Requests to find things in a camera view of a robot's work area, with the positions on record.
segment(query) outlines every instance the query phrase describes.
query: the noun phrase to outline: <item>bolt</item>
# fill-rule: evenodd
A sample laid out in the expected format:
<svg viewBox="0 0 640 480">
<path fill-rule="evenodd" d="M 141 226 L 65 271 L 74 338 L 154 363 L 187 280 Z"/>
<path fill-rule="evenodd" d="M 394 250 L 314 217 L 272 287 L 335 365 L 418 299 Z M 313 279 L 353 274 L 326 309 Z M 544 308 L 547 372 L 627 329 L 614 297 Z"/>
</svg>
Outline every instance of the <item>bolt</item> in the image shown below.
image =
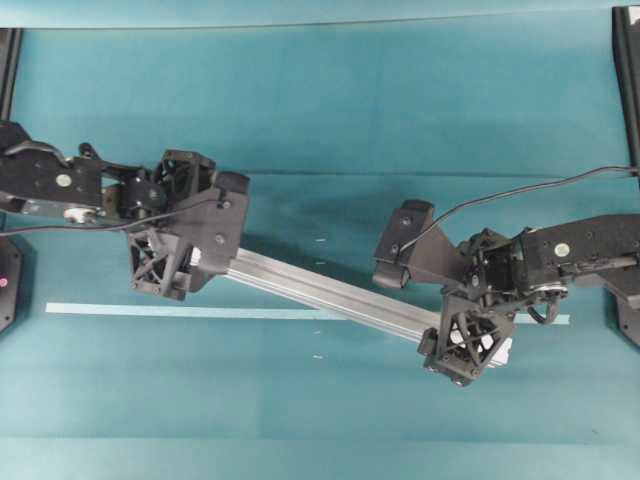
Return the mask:
<svg viewBox="0 0 640 480">
<path fill-rule="evenodd" d="M 71 177 L 66 173 L 61 173 L 56 177 L 56 183 L 58 186 L 66 188 L 73 183 L 73 180 L 71 180 Z"/>
</svg>

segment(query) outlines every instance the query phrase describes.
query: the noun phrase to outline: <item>screw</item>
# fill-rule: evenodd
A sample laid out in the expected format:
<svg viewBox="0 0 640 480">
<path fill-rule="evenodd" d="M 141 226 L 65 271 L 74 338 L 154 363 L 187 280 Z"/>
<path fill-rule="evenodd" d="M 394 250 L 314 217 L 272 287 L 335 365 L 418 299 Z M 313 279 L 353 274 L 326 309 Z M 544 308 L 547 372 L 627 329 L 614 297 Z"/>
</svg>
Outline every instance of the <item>screw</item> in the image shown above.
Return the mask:
<svg viewBox="0 0 640 480">
<path fill-rule="evenodd" d="M 556 257 L 566 257 L 567 255 L 569 255 L 569 252 L 571 252 L 571 249 L 566 243 L 558 243 L 553 248 L 553 253 L 556 254 Z"/>
<path fill-rule="evenodd" d="M 73 180 L 71 180 L 71 177 L 66 173 L 61 173 L 56 177 L 56 183 L 58 186 L 66 188 L 73 183 Z"/>
</svg>

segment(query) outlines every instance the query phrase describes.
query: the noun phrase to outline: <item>black cable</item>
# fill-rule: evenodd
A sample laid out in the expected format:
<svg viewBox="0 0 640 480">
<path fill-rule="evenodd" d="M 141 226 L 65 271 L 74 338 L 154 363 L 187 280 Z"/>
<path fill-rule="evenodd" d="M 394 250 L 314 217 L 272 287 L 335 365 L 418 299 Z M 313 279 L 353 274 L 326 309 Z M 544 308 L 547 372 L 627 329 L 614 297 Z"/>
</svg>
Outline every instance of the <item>black cable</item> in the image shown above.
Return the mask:
<svg viewBox="0 0 640 480">
<path fill-rule="evenodd" d="M 638 167 L 623 167 L 623 166 L 619 166 L 619 165 L 610 165 L 610 166 L 607 166 L 607 167 L 595 168 L 593 170 L 589 170 L 588 172 L 581 173 L 580 175 L 576 175 L 574 177 L 567 177 L 567 178 L 563 178 L 561 180 L 554 180 L 552 182 L 537 183 L 537 184 L 534 184 L 534 185 L 526 185 L 524 187 L 514 188 L 513 190 L 507 190 L 506 192 L 494 193 L 493 195 L 488 195 L 486 197 L 477 198 L 475 200 L 469 200 L 468 202 L 464 202 L 464 203 L 461 203 L 460 205 L 456 205 L 455 207 L 447 210 L 442 215 L 440 215 L 438 218 L 436 218 L 428 227 L 426 227 L 424 230 L 422 230 L 418 235 L 416 235 L 414 238 L 412 238 L 411 240 L 406 242 L 404 245 L 402 245 L 400 247 L 399 251 L 398 251 L 398 254 L 404 252 L 407 248 L 415 245 L 418 240 L 420 240 L 427 233 L 429 233 L 431 230 L 433 230 L 437 225 L 442 223 L 444 220 L 446 220 L 448 217 L 450 217 L 454 213 L 459 212 L 463 208 L 473 207 L 473 206 L 476 206 L 476 205 L 481 205 L 483 203 L 488 203 L 488 202 L 491 202 L 493 200 L 499 200 L 501 198 L 510 197 L 512 195 L 517 195 L 519 193 L 527 193 L 527 192 L 533 192 L 535 190 L 542 190 L 544 188 L 560 187 L 562 185 L 568 185 L 570 183 L 575 183 L 575 182 L 578 182 L 578 181 L 583 180 L 585 178 L 591 177 L 593 175 L 599 175 L 599 174 L 605 173 L 605 172 L 639 173 L 640 172 L 640 168 L 638 168 Z"/>
<path fill-rule="evenodd" d="M 142 218 L 140 220 L 134 220 L 133 222 L 120 223 L 118 225 L 107 225 L 103 227 L 71 227 L 69 225 L 41 225 L 37 227 L 23 227 L 23 228 L 15 228 L 13 230 L 7 230 L 5 232 L 0 232 L 0 237 L 11 237 L 13 235 L 21 235 L 24 233 L 35 233 L 35 232 L 119 232 L 121 230 L 127 230 L 129 228 L 137 227 L 138 225 L 144 225 L 145 223 L 155 222 L 157 220 L 162 220 L 163 218 L 173 217 L 180 213 L 187 212 L 194 208 L 197 208 L 205 203 L 220 203 L 220 200 L 202 200 L 200 202 L 194 203 L 193 205 L 189 205 L 188 207 L 178 208 L 177 210 L 172 210 L 171 212 L 159 213 L 158 215 L 152 215 L 147 218 Z"/>
</svg>

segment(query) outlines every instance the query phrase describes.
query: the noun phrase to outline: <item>black metal frame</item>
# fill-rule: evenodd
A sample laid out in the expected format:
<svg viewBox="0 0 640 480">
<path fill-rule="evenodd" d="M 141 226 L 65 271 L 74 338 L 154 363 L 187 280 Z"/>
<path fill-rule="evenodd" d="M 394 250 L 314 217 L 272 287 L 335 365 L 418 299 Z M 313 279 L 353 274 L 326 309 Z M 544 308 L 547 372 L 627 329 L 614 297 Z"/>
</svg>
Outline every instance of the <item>black metal frame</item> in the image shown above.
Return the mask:
<svg viewBox="0 0 640 480">
<path fill-rule="evenodd" d="M 0 29 L 0 120 L 9 120 L 18 70 L 22 29 Z"/>
<path fill-rule="evenodd" d="M 640 22 L 631 23 L 631 7 L 612 9 L 613 59 L 620 87 L 629 156 L 640 166 Z"/>
</svg>

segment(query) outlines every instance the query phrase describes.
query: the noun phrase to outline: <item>metal bar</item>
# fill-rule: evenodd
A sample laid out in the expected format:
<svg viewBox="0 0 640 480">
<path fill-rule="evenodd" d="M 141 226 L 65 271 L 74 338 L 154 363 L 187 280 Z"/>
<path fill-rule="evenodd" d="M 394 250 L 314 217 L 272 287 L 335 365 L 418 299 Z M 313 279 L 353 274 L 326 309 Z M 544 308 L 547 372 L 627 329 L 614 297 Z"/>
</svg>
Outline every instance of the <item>metal bar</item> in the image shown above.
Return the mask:
<svg viewBox="0 0 640 480">
<path fill-rule="evenodd" d="M 0 28 L 0 120 L 9 120 L 22 29 Z"/>
<path fill-rule="evenodd" d="M 439 313 L 242 248 L 231 261 L 227 277 L 416 343 L 427 328 L 440 325 Z"/>
</svg>

